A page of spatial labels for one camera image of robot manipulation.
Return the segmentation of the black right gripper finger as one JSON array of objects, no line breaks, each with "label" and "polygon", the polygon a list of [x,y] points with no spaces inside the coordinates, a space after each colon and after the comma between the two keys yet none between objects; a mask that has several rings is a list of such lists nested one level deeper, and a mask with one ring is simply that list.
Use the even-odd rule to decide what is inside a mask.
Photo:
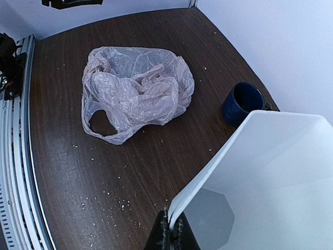
[{"label": "black right gripper finger", "polygon": [[176,236],[173,236],[169,228],[168,211],[159,211],[150,232],[150,249],[184,249],[181,243],[184,214],[180,215],[175,225]]}]

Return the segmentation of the translucent pink plastic bag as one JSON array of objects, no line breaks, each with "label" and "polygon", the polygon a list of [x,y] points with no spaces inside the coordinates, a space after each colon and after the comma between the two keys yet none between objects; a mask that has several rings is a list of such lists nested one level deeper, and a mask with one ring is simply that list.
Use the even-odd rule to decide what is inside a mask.
[{"label": "translucent pink plastic bag", "polygon": [[[163,126],[182,115],[195,90],[182,58],[161,48],[105,46],[92,50],[82,77],[81,120],[86,134],[121,145],[142,127]],[[102,135],[90,127],[104,111],[115,128]]]}]

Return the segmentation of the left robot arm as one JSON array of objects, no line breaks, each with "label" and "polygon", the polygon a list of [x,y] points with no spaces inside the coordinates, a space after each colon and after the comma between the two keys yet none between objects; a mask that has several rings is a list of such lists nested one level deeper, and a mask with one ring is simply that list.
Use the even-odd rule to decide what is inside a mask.
[{"label": "left robot arm", "polygon": [[17,44],[6,33],[1,33],[1,93],[4,100],[12,100],[22,94],[27,53],[17,53],[23,45]]}]

